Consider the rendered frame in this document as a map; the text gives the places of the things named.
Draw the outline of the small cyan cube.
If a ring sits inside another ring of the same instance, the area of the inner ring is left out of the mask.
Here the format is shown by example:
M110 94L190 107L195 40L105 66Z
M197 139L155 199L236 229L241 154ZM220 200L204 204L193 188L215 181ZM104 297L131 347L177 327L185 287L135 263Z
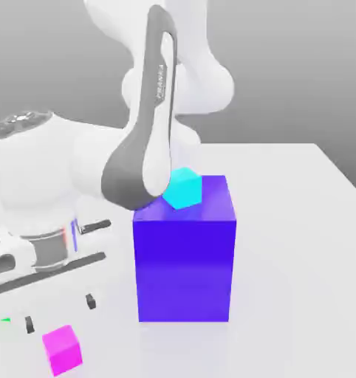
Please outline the small cyan cube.
M202 176L190 168L178 168L171 173L167 189L162 195L175 210L202 202Z

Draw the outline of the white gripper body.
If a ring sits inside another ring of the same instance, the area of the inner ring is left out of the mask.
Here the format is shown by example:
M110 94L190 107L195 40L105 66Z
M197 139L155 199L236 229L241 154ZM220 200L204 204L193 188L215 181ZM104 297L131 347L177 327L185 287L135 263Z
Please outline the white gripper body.
M88 309L85 292L100 291L106 281L104 252L70 261L50 271L36 272L0 283L0 317L53 317Z

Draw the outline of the large blue box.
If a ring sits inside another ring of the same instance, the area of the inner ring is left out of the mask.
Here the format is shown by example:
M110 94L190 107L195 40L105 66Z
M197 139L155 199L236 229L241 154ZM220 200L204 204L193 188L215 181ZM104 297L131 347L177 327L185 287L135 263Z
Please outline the large blue box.
M225 176L202 178L202 202L158 199L133 216L141 322L227 322L236 214Z

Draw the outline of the small magenta cube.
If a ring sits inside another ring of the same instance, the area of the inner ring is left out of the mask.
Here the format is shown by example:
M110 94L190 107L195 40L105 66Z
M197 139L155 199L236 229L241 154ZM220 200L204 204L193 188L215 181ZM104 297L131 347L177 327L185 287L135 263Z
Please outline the small magenta cube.
M81 345L70 325L43 334L42 341L54 377L83 363Z

